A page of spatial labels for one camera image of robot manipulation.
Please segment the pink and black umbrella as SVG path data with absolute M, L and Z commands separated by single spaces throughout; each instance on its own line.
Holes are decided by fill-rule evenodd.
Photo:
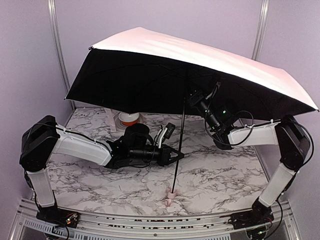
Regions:
M 257 121 L 319 110 L 283 69 L 142 27 L 93 44 L 66 98 L 128 114 L 200 116 L 188 91 L 208 96 L 216 82 L 215 106 L 232 101 Z

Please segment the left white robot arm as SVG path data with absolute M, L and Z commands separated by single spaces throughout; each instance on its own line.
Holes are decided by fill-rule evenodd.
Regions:
M 54 220 L 67 216 L 58 207 L 50 184 L 47 163 L 51 155 L 66 155 L 115 170 L 143 168 L 152 162 L 163 167 L 185 156 L 164 144 L 174 130 L 175 125 L 168 123 L 152 137 L 147 125 L 135 123 L 126 127 L 119 139 L 102 141 L 67 130 L 52 115 L 43 117 L 22 135 L 19 159 L 26 181 L 35 192 L 40 216 Z

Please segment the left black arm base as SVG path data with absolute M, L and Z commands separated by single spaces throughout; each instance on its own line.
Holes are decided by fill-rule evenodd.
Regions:
M 48 223 L 74 229 L 78 226 L 79 223 L 79 215 L 77 212 L 71 212 L 67 216 L 62 216 L 62 214 L 59 214 L 58 216 L 49 216 L 48 214 L 45 215 L 44 213 L 38 212 L 36 214 L 36 218 Z

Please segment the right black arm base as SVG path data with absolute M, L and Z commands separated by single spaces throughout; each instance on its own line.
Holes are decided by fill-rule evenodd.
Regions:
M 228 223 L 231 224 L 235 230 L 238 230 L 265 223 L 272 223 L 274 219 L 273 214 L 267 213 L 265 216 L 253 216 L 253 211 L 249 210 L 231 214 Z

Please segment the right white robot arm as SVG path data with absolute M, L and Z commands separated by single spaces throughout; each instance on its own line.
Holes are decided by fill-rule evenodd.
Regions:
M 312 136 L 292 115 L 262 121 L 255 120 L 249 110 L 239 109 L 233 101 L 216 106 L 217 91 L 214 88 L 209 95 L 204 95 L 201 90 L 189 90 L 188 103 L 203 117 L 205 130 L 219 149 L 254 147 L 269 179 L 249 214 L 262 217 L 311 160 L 314 154 Z

